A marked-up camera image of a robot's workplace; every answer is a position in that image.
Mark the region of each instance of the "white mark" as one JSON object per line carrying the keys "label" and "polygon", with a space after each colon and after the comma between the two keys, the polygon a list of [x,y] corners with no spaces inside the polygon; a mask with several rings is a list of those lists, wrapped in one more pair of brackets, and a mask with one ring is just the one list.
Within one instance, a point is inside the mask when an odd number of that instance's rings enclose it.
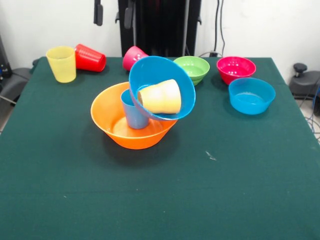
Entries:
{"label": "white mark", "polygon": [[205,153],[208,155],[208,157],[209,157],[211,160],[217,161],[217,159],[215,159],[208,151],[205,151]]}

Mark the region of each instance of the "white wall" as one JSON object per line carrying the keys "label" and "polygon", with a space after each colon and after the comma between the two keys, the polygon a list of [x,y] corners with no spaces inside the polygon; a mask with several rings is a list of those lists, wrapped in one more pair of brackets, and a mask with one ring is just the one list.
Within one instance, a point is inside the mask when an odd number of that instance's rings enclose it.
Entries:
{"label": "white wall", "polygon": [[[320,70],[320,0],[224,0],[225,56],[272,57],[288,82],[293,64]],[[202,0],[195,54],[214,49],[217,0]],[[222,49],[218,38],[217,51]]]}
{"label": "white wall", "polygon": [[[225,56],[272,57],[286,80],[296,62],[320,70],[320,0],[224,1]],[[118,1],[101,3],[103,25],[96,26],[94,0],[0,0],[0,34],[11,66],[31,66],[51,47],[78,43],[120,56]],[[196,55],[214,48],[216,4],[202,0]]]}
{"label": "white wall", "polygon": [[82,43],[106,56],[121,56],[117,0],[102,0],[103,25],[94,0],[0,0],[0,35],[12,68],[30,67],[52,47]]}

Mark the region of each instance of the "pink bowl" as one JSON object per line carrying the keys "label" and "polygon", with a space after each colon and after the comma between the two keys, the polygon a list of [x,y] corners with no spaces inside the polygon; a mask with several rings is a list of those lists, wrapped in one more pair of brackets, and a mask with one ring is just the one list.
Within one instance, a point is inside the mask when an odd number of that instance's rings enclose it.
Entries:
{"label": "pink bowl", "polygon": [[220,58],[216,63],[222,80],[230,84],[239,78],[249,78],[256,72],[256,65],[247,58],[227,56]]}

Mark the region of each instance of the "light blue bowl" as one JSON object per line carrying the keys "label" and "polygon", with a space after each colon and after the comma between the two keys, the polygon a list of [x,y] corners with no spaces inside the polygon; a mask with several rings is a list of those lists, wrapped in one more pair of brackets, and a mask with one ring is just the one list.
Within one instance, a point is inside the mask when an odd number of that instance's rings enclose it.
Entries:
{"label": "light blue bowl", "polygon": [[256,115],[267,110],[276,97],[275,89],[267,82],[253,78],[238,78],[229,85],[231,105],[243,114]]}
{"label": "light blue bowl", "polygon": [[[174,79],[180,89],[181,110],[176,114],[154,114],[138,101],[138,91],[163,81]],[[147,56],[137,61],[129,74],[130,94],[136,108],[146,117],[158,121],[178,120],[187,116],[195,106],[195,87],[187,73],[175,62],[161,56]]]}

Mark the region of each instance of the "pink cup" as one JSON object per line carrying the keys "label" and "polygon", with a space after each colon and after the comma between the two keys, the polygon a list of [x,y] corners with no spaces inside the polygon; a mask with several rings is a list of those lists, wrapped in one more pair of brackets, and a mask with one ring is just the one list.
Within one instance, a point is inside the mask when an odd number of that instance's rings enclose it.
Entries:
{"label": "pink cup", "polygon": [[140,48],[137,46],[132,46],[126,51],[123,57],[123,68],[125,70],[130,71],[132,66],[140,59],[148,57],[147,54],[144,53]]}

